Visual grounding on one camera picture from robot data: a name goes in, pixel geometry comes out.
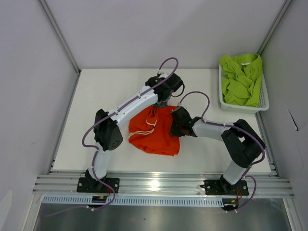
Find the orange shorts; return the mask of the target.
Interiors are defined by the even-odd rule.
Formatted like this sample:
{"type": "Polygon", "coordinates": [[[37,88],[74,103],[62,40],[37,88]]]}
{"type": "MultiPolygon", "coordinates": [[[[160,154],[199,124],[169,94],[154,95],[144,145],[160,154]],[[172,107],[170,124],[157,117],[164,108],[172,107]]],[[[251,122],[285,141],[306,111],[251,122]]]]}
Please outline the orange shorts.
{"type": "Polygon", "coordinates": [[[170,135],[173,118],[171,112],[175,106],[148,106],[128,125],[128,141],[149,154],[175,156],[180,151],[180,139],[170,135]]]}

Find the green shorts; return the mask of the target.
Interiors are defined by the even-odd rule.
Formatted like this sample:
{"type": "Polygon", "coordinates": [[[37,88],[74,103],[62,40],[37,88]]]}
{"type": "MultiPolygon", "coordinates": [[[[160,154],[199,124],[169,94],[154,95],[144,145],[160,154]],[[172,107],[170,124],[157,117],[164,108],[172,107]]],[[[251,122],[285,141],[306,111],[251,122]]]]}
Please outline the green shorts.
{"type": "Polygon", "coordinates": [[[224,55],[219,64],[224,103],[258,107],[263,74],[262,58],[258,54],[224,55]]]}

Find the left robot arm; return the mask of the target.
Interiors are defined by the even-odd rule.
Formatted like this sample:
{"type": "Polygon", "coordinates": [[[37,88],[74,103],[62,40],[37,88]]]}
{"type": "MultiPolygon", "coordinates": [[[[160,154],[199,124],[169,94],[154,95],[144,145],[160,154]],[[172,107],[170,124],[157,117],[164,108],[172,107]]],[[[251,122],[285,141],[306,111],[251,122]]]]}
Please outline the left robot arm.
{"type": "Polygon", "coordinates": [[[90,192],[103,192],[105,188],[114,190],[106,181],[106,174],[112,151],[123,141],[121,127],[149,106],[167,106],[172,93],[184,85],[174,72],[166,77],[161,75],[159,72],[149,78],[135,95],[118,107],[96,112],[94,125],[86,131],[81,142],[84,147],[95,149],[91,166],[85,173],[90,192]]]}

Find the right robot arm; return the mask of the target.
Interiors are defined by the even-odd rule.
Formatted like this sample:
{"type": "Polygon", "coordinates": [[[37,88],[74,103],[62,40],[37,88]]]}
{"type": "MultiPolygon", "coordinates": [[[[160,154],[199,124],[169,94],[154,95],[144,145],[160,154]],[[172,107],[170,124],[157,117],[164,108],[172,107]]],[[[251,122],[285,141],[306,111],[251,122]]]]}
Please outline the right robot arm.
{"type": "Polygon", "coordinates": [[[171,112],[172,136],[206,137],[224,143],[231,157],[231,163],[219,180],[211,183],[207,180],[201,187],[206,194],[230,195],[240,186],[246,186],[243,178],[252,166],[262,162],[265,157],[265,143],[252,127],[243,119],[234,123],[219,123],[204,120],[201,117],[191,118],[182,106],[171,112]]]}

